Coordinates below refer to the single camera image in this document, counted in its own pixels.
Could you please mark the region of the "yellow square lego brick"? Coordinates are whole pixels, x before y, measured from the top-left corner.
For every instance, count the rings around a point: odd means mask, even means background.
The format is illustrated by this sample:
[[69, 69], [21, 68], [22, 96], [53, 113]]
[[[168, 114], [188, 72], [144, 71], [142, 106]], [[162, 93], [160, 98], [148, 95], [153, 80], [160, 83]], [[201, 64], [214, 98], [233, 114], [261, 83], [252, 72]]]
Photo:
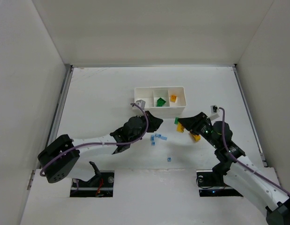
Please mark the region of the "yellow square lego brick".
[[177, 101], [177, 96], [176, 96], [176, 95], [171, 95], [171, 97], [170, 97], [170, 101], [173, 102], [173, 103], [176, 103], [176, 101]]

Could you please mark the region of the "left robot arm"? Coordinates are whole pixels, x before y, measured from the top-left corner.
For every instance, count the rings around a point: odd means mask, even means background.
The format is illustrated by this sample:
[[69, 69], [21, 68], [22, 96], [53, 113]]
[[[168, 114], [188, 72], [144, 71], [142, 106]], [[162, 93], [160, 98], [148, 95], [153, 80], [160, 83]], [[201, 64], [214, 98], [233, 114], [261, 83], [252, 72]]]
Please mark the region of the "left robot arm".
[[156, 132], [163, 121], [145, 111], [143, 115], [129, 118], [123, 126], [101, 137], [72, 139], [68, 134], [61, 135], [39, 153], [40, 176], [46, 177], [49, 183], [59, 182], [77, 168], [75, 164], [80, 157], [122, 153], [146, 133]]

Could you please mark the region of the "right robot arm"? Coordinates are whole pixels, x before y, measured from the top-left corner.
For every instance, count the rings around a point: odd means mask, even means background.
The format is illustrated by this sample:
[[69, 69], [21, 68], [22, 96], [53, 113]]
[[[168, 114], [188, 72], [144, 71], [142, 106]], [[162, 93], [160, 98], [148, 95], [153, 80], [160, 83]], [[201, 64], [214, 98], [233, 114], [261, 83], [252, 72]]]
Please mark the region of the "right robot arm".
[[245, 152], [232, 140], [233, 132], [224, 120], [212, 122], [203, 112], [179, 118], [178, 124], [200, 135], [215, 148], [218, 159], [212, 171], [216, 180], [232, 187], [250, 201], [269, 225], [290, 225], [290, 192], [265, 177]]

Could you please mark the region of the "green flat lego brick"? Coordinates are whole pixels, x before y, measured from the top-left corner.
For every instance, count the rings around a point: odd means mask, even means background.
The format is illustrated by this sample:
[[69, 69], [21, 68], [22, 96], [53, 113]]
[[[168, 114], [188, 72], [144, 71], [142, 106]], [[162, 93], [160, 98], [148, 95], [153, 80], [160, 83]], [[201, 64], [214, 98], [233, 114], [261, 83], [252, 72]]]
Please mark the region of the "green flat lego brick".
[[166, 100], [164, 100], [161, 97], [156, 101], [156, 106], [157, 107], [163, 107], [165, 104], [166, 104]]

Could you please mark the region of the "white three-compartment container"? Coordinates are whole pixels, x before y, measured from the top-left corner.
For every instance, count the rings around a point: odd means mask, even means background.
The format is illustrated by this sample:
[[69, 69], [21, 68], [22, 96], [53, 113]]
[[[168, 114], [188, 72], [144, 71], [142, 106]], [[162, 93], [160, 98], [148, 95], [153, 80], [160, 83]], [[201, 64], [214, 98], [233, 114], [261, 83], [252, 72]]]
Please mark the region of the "white three-compartment container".
[[[171, 95], [177, 96], [176, 103], [170, 101]], [[166, 100], [163, 107], [157, 107], [159, 98]], [[145, 110], [162, 118], [179, 116], [186, 108], [184, 87], [138, 87], [134, 89], [134, 100], [142, 99], [146, 102]]]

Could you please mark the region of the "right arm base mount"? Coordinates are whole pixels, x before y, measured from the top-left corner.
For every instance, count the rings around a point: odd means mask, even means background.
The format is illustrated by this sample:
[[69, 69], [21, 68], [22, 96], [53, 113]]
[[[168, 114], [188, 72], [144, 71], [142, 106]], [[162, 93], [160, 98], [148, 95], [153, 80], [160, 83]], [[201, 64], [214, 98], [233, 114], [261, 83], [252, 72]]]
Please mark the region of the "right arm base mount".
[[237, 190], [227, 185], [223, 178], [229, 167], [217, 164], [211, 170], [197, 170], [196, 184], [200, 197], [243, 197]]

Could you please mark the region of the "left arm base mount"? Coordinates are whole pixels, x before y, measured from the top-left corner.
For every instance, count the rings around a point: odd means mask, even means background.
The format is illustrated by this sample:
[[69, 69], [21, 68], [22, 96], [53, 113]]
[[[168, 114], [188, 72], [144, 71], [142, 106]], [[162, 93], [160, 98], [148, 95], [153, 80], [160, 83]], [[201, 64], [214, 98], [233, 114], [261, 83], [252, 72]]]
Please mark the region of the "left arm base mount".
[[114, 171], [100, 171], [97, 165], [89, 161], [94, 175], [88, 180], [72, 179], [70, 197], [113, 197]]

